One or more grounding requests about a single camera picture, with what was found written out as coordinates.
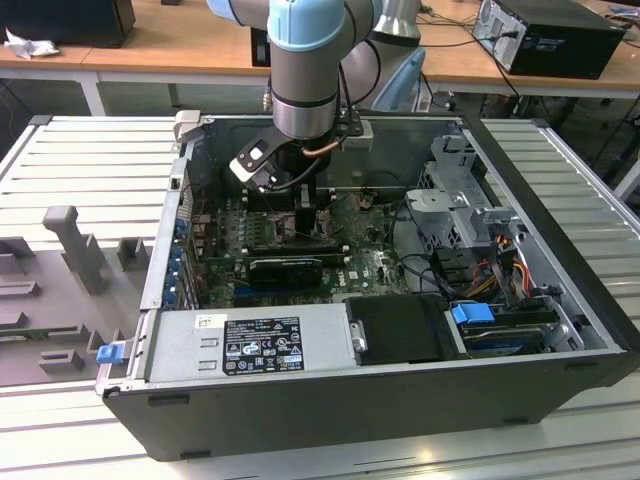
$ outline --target black cable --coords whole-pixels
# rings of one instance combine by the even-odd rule
[[[549,112],[549,109],[547,108],[547,104],[544,102],[544,97],[538,97],[540,99],[540,103],[542,103],[542,108],[544,108],[544,111],[547,113],[547,119],[549,121],[551,121],[551,112]]]
[[[413,102],[413,108],[411,108],[413,113],[418,110],[418,106],[420,105],[420,95],[422,95],[422,77],[418,74],[418,91],[416,92],[416,99]]]
[[[18,102],[22,106],[22,108],[24,108],[27,111],[29,115],[31,116],[34,115],[31,109],[27,107],[27,105],[22,100],[20,100],[20,98],[14,93],[14,91],[11,88],[9,88],[9,83],[5,82],[4,80],[0,80],[0,84],[2,84],[2,86],[4,87],[4,90],[9,92],[9,94],[11,94],[11,96],[15,99],[15,101]]]
[[[604,143],[602,144],[602,147],[600,147],[600,150],[598,150],[598,153],[596,154],[596,156],[594,157],[593,161],[589,164],[589,166],[591,168],[593,168],[593,166],[598,162],[598,160],[600,159],[600,157],[602,156],[602,154],[604,153],[605,149],[609,146],[609,144],[611,143],[611,140],[613,140],[613,138],[618,134],[618,131],[620,130],[620,128],[622,127],[622,125],[624,124],[624,122],[627,121],[627,117],[629,115],[631,115],[631,112],[633,112],[635,110],[635,108],[638,106],[638,102],[640,102],[640,95],[638,95],[636,97],[636,99],[634,100],[633,104],[631,105],[631,107],[629,107],[629,110],[627,110],[627,113],[624,115],[624,117],[622,117],[622,120],[620,120],[620,122],[618,123],[618,125],[616,125],[616,128],[613,129],[613,131],[609,134],[609,136],[607,137],[607,139],[604,141]]]
[[[397,263],[399,263],[400,265],[402,265],[404,267],[404,269],[406,271],[408,271],[409,273],[413,273],[415,276],[417,276],[418,278],[420,278],[421,280],[424,280],[426,282],[429,282],[430,284],[432,284],[435,287],[440,288],[440,285],[438,285],[438,283],[434,280],[431,279],[429,277],[426,277],[424,274],[421,274],[420,272],[418,272],[416,269],[414,269],[413,267],[408,266],[404,260],[407,258],[414,258],[414,257],[420,257],[420,258],[424,258],[425,254],[419,254],[419,253],[411,253],[409,255],[405,255],[402,258],[398,257],[398,252],[396,252],[395,247],[393,246],[393,233],[394,230],[396,228],[396,223],[398,222],[398,216],[400,215],[400,210],[402,209],[403,206],[406,205],[406,200],[402,199],[399,204],[398,207],[396,208],[396,212],[393,215],[393,219],[391,220],[391,225],[389,225],[389,251],[391,253],[391,258],[393,258],[394,261],[396,261]],[[425,238],[424,232],[422,232],[422,229],[420,228],[420,226],[416,223],[415,218],[413,218],[413,213],[411,213],[411,209],[407,208],[407,211],[409,212],[409,215],[411,217],[411,220],[413,221],[414,225],[416,226],[416,228],[418,229],[419,234],[422,235],[422,238]]]
[[[427,267],[422,272],[420,272],[420,293],[424,292],[424,289],[422,288],[422,281],[424,280],[424,278],[422,276],[430,270],[431,268]]]
[[[373,93],[373,91],[376,89],[376,87],[378,86],[378,83],[380,83],[380,77],[382,76],[382,59],[380,58],[380,52],[378,51],[378,47],[375,46],[375,44],[367,39],[364,41],[364,43],[366,43],[367,45],[369,45],[369,47],[371,48],[371,50],[373,51],[373,54],[376,56],[376,63],[378,64],[378,72],[376,73],[376,79],[373,82],[373,86],[369,89],[369,91],[367,93],[365,93],[362,97],[358,98],[357,100],[353,101],[354,105],[357,105],[358,103],[362,102],[363,100],[365,100],[369,95],[371,95]]]
[[[425,73],[421,71],[420,76],[424,80],[424,84],[427,86],[427,90],[429,91],[429,95],[431,96],[431,102],[429,102],[429,106],[435,105],[436,107],[440,107],[440,108],[444,108],[445,110],[448,110],[447,107],[445,107],[444,105],[440,105],[439,103],[436,102],[435,97],[433,96],[433,90],[431,90],[431,85],[429,85],[429,80],[427,80],[427,76],[425,75]]]
[[[269,190],[271,190],[272,192],[281,192],[282,190],[286,190],[287,188],[293,187],[297,183],[305,181],[307,178],[309,178],[309,176],[313,173],[313,171],[318,167],[318,165],[320,165],[320,162],[322,162],[322,157],[314,160],[313,163],[309,165],[309,168],[307,168],[304,172],[302,172],[293,180],[289,180],[288,182],[283,183],[282,185],[274,185],[271,188],[269,188]]]
[[[404,183],[400,179],[400,177],[398,175],[396,175],[395,173],[393,173],[391,170],[369,170],[367,172],[367,174],[365,175],[365,177],[362,179],[362,186],[363,187],[370,186],[370,185],[367,185],[368,181],[371,181],[371,177],[375,177],[376,175],[389,175],[391,178],[396,180],[401,187],[404,187],[407,190],[411,190],[413,188],[413,187],[408,186],[406,183]]]
[[[497,40],[499,38],[501,38],[503,35],[499,36],[499,37],[486,37],[486,38],[473,38],[473,40],[469,40],[467,42],[460,42],[460,43],[450,43],[448,45],[418,45],[419,47],[425,47],[425,48],[449,48],[449,47],[461,47],[462,45],[469,45],[470,43],[476,43],[476,42],[482,42],[484,40]]]
[[[347,104],[347,129],[342,135],[341,138],[338,139],[338,143],[342,145],[344,141],[347,139],[349,134],[351,133],[351,124],[353,123],[353,104],[351,103],[351,96],[349,95],[349,87],[347,86],[347,77],[344,75],[344,69],[342,68],[342,64],[338,65],[338,74],[340,76],[340,83],[342,83],[342,90],[344,94],[344,100]]]
[[[435,13],[435,12],[429,12],[428,15],[431,18],[435,18],[436,20],[428,20],[422,16],[420,16],[420,14],[418,14],[417,18],[418,20],[420,20],[419,22],[416,22],[417,25],[442,25],[442,26],[449,26],[449,27],[462,27],[464,29],[467,29],[469,27],[473,27],[475,25],[475,23],[469,23],[471,22],[471,20],[474,19],[475,15],[469,15],[468,17],[462,19],[462,20],[454,20],[452,18],[447,18],[444,17],[442,15],[440,15],[439,13]]]
[[[493,61],[495,62],[496,67],[500,72],[500,75],[502,75],[502,78],[504,79],[504,81],[507,83],[507,85],[509,85],[509,88],[513,90],[513,93],[515,93],[516,101],[518,102],[518,105],[520,105],[520,94],[515,89],[513,84],[509,81],[505,73],[502,71],[502,65],[500,65],[500,62],[498,62],[498,60],[496,59],[496,45],[498,45],[498,39],[496,39],[495,42],[493,42],[493,47],[491,48],[491,58],[493,58]]]

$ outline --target black plastic cover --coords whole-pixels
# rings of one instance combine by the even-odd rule
[[[359,365],[422,363],[458,358],[444,316],[446,302],[432,295],[351,297],[350,322],[364,327],[367,351]]]

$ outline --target motherboard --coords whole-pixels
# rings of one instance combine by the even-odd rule
[[[389,250],[394,202],[373,192],[333,194],[309,233],[267,197],[227,199],[210,218],[209,308],[336,303],[350,296],[407,293]]]

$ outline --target wooden desk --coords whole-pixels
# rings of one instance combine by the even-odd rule
[[[205,0],[134,0],[136,24],[120,49],[94,48],[85,69],[267,76],[251,65],[250,30],[213,15]]]
[[[607,10],[604,2],[588,0],[584,3],[598,13]],[[463,20],[477,13],[480,2],[428,0],[427,4],[444,17]],[[420,31],[421,43],[426,45],[462,43],[471,39],[468,32],[455,26],[423,25]],[[477,43],[427,48],[423,71],[435,90],[512,93],[491,56]],[[635,98],[640,93],[640,49],[621,43],[598,80],[509,76],[509,81],[523,95]]]
[[[598,12],[606,4],[589,2]],[[80,83],[91,113],[104,115],[100,82],[263,85],[269,69],[251,65],[249,29],[215,17],[205,0],[163,6],[160,0],[133,0],[136,24],[120,49],[62,46],[62,54],[31,61],[0,49],[0,77],[71,80]],[[436,13],[462,20],[474,15],[478,0],[427,0]],[[471,40],[455,26],[420,27],[422,43]],[[424,73],[434,91],[511,94],[489,54],[473,43],[427,48]],[[640,92],[640,49],[621,44],[599,80],[510,77],[522,95],[635,98]]]

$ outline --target floor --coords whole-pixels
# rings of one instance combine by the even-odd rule
[[[162,84],[107,83],[101,84],[100,89],[112,115],[174,115],[184,108],[199,109],[207,113],[254,113],[260,112],[262,108],[261,87],[179,85],[178,93],[182,102],[180,108],[171,106],[168,88]],[[479,95],[457,95],[457,111],[477,114],[480,98]],[[439,104],[444,105],[446,101],[446,95],[438,96]],[[554,114],[561,101],[546,98],[546,109],[538,101],[530,107],[528,114],[546,118],[547,110]],[[583,159],[591,159],[631,103],[631,100],[615,100],[609,106],[601,107],[600,99],[582,99],[560,133]],[[442,110],[433,106],[432,111]],[[89,110],[76,83],[5,80],[4,85],[0,85],[0,158],[34,114],[88,115]],[[632,135],[633,127],[623,125],[594,165],[599,175],[606,171],[611,160],[624,148]],[[635,158],[636,154],[632,155],[625,170],[614,180],[614,185],[631,167]]]

